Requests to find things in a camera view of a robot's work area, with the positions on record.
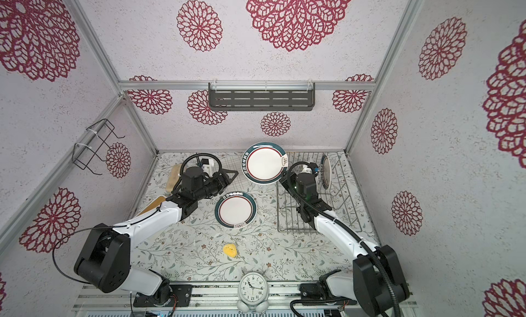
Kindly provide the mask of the green rimmed white plate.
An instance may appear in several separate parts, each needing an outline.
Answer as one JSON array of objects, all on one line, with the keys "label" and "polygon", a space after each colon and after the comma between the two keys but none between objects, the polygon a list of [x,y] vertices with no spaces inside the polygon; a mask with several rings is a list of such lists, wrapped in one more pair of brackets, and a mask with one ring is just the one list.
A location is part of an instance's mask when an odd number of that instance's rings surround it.
[{"label": "green rimmed white plate", "polygon": [[223,227],[240,229],[248,226],[258,211],[256,200],[246,192],[229,192],[215,206],[215,218]]}]

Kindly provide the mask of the plaid beige plate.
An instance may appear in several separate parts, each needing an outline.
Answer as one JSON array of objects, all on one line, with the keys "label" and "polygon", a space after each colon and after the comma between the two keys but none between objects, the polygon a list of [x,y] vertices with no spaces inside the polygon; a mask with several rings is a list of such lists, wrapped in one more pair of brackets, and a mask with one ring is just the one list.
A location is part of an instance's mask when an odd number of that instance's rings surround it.
[{"label": "plaid beige plate", "polygon": [[247,192],[249,180],[242,171],[242,157],[239,153],[221,152],[216,154],[221,161],[222,170],[225,174],[233,179],[233,182],[227,187],[226,192],[242,191]]}]

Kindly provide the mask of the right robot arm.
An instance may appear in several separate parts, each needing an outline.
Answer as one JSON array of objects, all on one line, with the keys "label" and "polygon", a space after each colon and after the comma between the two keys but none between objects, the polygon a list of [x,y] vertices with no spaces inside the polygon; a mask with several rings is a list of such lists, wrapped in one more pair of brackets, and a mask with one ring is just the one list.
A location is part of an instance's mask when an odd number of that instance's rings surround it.
[{"label": "right robot arm", "polygon": [[314,306],[329,303],[357,303],[367,316],[401,316],[401,302],[409,298],[409,289],[396,252],[359,236],[344,224],[331,206],[319,197],[316,173],[285,171],[279,181],[297,202],[301,220],[326,236],[351,259],[352,273],[335,270],[320,276],[316,289],[290,303]]}]

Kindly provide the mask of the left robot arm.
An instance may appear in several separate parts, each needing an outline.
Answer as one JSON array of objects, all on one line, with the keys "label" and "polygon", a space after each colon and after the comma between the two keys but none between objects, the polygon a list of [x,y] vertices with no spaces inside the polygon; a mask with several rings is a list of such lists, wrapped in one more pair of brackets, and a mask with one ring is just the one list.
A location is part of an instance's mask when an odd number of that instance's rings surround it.
[{"label": "left robot arm", "polygon": [[113,226],[101,223],[91,229],[73,271],[104,293],[127,290],[168,296],[170,281],[154,271],[132,266],[131,251],[155,233],[188,218],[201,200],[220,195],[237,176],[238,171],[223,168],[213,175],[198,166],[186,169],[171,195],[144,217]]}]

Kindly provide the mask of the dark rimmed plate in rack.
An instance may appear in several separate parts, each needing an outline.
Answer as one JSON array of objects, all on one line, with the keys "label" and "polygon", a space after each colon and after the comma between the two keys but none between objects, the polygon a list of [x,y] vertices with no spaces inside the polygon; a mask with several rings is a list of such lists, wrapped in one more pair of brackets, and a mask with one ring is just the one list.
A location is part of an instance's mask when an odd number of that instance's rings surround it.
[{"label": "dark rimmed plate in rack", "polygon": [[331,186],[331,163],[328,155],[323,154],[320,164],[321,184],[325,190]]}]

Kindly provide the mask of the yellow cheese toy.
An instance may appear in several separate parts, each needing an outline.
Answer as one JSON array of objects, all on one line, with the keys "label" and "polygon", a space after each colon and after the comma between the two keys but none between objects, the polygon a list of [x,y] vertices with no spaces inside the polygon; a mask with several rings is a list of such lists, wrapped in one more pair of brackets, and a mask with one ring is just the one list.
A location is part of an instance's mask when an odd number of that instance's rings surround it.
[{"label": "yellow cheese toy", "polygon": [[235,244],[229,243],[223,247],[223,252],[229,258],[236,258],[238,256],[238,250]]}]

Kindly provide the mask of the yellow tray with blue item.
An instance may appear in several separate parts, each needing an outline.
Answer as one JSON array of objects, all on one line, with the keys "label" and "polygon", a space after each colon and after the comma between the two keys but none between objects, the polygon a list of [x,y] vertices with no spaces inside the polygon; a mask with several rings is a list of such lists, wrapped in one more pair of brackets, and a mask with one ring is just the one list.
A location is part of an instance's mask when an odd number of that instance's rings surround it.
[{"label": "yellow tray with blue item", "polygon": [[143,214],[146,214],[147,212],[155,210],[156,208],[160,207],[164,201],[166,201],[165,196],[163,195],[158,196],[152,202],[150,202],[145,209],[143,209],[140,213],[138,213],[137,216],[143,215]]}]

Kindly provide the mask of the white alarm clock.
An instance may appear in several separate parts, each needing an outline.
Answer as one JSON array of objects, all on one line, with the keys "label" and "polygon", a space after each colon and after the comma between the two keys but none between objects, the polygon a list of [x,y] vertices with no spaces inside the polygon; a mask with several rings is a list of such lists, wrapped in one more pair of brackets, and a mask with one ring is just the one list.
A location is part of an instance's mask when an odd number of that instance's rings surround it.
[{"label": "white alarm clock", "polygon": [[238,311],[243,314],[264,314],[269,308],[269,285],[260,273],[244,275],[238,284]]}]

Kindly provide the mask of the grey wall shelf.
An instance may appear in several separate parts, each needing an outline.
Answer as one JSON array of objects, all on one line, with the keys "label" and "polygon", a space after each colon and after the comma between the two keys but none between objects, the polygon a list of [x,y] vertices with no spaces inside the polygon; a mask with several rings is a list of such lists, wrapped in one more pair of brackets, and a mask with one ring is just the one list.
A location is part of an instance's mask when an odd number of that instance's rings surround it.
[{"label": "grey wall shelf", "polygon": [[208,84],[208,104],[215,112],[308,112],[315,103],[316,87],[311,82],[297,88]]}]

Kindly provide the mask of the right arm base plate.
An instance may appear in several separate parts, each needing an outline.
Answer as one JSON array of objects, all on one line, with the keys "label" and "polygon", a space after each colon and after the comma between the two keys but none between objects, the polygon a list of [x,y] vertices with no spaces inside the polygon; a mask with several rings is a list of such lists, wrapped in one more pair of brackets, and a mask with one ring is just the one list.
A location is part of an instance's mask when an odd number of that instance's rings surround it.
[{"label": "right arm base plate", "polygon": [[302,283],[299,285],[301,300],[305,301],[305,306],[319,306],[326,305],[340,305],[340,306],[356,306],[357,301],[349,298],[340,298],[333,295],[325,285],[319,282],[316,283]]}]

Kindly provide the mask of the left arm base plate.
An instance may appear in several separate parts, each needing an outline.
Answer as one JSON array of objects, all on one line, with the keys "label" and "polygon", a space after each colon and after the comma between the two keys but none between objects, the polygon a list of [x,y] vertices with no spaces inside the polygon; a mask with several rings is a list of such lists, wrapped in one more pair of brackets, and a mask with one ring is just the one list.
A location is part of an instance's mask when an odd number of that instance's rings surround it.
[{"label": "left arm base plate", "polygon": [[170,284],[161,286],[153,295],[138,293],[132,302],[136,307],[188,307],[192,296],[193,286],[190,284]]}]

